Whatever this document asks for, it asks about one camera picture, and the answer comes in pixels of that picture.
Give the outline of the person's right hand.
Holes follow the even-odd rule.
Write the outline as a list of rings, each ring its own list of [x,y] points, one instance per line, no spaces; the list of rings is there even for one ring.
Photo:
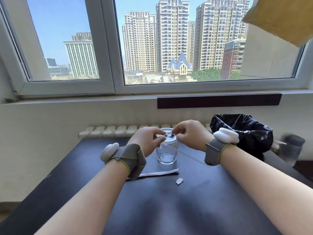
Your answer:
[[[213,138],[210,133],[199,121],[186,120],[178,123],[172,130],[172,134],[188,133],[188,142],[182,142],[189,148],[206,152],[206,144]]]

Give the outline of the person's left hand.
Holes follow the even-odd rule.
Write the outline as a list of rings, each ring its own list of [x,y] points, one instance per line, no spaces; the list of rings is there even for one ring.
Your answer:
[[[144,156],[147,158],[157,147],[159,147],[154,146],[154,137],[156,137],[157,134],[166,135],[166,132],[157,127],[143,127],[130,138],[127,144],[138,144],[141,147]]]

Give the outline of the clear plastic cup lid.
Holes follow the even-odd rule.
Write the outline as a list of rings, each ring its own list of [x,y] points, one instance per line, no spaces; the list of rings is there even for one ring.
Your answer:
[[[177,136],[171,133],[173,130],[172,128],[161,128],[161,130],[165,131],[166,135],[157,134],[157,137],[166,137],[164,142],[172,143],[177,140]]]

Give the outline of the clear plastic straw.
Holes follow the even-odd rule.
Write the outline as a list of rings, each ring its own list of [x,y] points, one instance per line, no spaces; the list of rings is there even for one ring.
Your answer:
[[[169,146],[169,145],[166,144],[165,142],[162,142],[162,143],[160,144],[160,148],[161,148],[161,147],[168,147],[168,148],[171,148],[172,150],[175,150],[176,152],[178,152],[178,153],[180,153],[180,154],[182,154],[182,155],[184,155],[184,156],[186,156],[186,157],[188,157],[188,158],[190,158],[190,159],[192,159],[192,160],[194,160],[194,161],[196,161],[196,162],[198,162],[198,163],[200,163],[200,164],[202,164],[202,165],[207,166],[207,164],[205,164],[204,162],[201,162],[201,161],[199,161],[198,159],[193,158],[192,156],[190,156],[190,155],[188,155],[188,154],[186,154],[186,153],[184,153],[184,152],[178,150],[177,148],[175,148],[175,147],[173,147],[173,146]]]

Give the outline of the person's left forearm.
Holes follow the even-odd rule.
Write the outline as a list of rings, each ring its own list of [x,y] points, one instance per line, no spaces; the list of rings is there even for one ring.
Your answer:
[[[110,160],[34,235],[101,235],[128,175],[122,161]]]

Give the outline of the person's right forearm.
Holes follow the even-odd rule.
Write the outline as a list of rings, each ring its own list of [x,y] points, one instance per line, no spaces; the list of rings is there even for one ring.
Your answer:
[[[228,145],[220,164],[283,235],[313,235],[313,189]]]

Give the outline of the clear glass cup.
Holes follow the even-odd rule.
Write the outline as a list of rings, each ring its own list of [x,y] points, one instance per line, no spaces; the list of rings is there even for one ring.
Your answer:
[[[166,134],[166,138],[159,147],[156,148],[157,159],[164,165],[176,162],[178,153],[178,140],[175,134]]]

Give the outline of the white paper straw wrapper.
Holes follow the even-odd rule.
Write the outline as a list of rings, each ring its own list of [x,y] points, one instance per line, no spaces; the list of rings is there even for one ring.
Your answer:
[[[135,179],[139,179],[140,177],[158,177],[158,176],[164,176],[164,175],[171,175],[171,174],[178,174],[179,173],[179,169],[174,169],[174,170],[170,170],[170,171],[162,171],[162,172],[153,172],[153,173],[143,173],[140,174],[137,178]]]

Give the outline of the white oval wrist tracker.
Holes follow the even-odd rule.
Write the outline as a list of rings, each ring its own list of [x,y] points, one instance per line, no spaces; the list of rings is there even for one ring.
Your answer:
[[[107,162],[111,159],[111,157],[118,150],[118,148],[119,148],[119,143],[117,142],[107,145],[100,155],[101,161],[103,161],[104,164],[106,165]]]
[[[223,143],[239,143],[239,134],[227,128],[221,127],[218,131],[213,133],[213,136]]]

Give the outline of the white radiator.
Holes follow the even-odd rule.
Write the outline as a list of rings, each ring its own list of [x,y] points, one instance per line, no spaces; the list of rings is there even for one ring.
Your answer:
[[[130,126],[89,126],[78,134],[79,139],[84,138],[124,138],[131,137],[135,132],[147,125],[130,125]]]

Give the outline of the bin with black bag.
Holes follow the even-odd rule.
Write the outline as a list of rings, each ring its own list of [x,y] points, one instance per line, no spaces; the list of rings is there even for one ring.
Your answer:
[[[237,147],[264,162],[264,153],[271,149],[274,141],[273,130],[246,114],[215,114],[211,119],[213,133],[220,128],[236,132],[239,136]]]

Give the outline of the clear bottle with dark cap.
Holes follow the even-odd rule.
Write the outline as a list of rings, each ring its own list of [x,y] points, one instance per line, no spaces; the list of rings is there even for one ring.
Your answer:
[[[306,140],[295,134],[284,134],[279,145],[279,157],[291,167],[297,162]]]

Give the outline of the yellow cardboard sheet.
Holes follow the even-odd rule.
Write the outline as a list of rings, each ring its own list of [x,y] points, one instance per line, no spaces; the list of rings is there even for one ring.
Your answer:
[[[313,38],[313,0],[256,0],[242,21],[301,47]]]

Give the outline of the white window frame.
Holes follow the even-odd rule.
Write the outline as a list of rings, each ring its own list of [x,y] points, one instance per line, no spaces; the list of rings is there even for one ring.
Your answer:
[[[243,21],[258,0],[0,0],[18,98],[313,88],[295,47]]]

